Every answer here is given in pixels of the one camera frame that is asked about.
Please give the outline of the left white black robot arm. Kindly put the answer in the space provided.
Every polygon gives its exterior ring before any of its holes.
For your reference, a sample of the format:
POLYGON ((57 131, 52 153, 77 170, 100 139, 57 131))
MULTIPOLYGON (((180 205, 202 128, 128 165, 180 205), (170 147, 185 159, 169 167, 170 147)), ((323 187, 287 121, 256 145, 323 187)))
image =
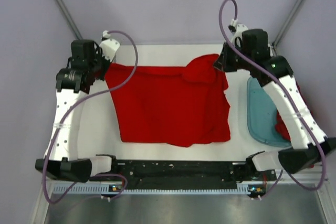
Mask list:
POLYGON ((120 43, 115 39, 74 40, 66 67, 56 75, 56 113, 52 136, 44 157, 35 161, 35 169, 53 180, 85 183, 101 173, 114 180, 119 168, 110 157, 78 157, 80 120, 90 88, 104 77, 120 43))

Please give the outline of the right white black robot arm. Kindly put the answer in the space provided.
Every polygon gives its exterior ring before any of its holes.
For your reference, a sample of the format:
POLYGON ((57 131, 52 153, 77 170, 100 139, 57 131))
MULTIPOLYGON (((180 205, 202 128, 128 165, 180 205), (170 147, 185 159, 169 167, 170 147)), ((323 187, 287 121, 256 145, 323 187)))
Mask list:
POLYGON ((259 152, 246 160, 245 174, 258 179, 265 170, 284 169, 295 174, 316 163, 326 170, 326 157, 335 151, 335 138, 317 125, 302 98, 293 70, 283 56, 272 56, 268 34, 244 25, 229 26, 233 37, 223 32, 225 42, 214 67, 222 72, 246 70, 276 106, 290 136, 291 146, 277 152, 259 152))

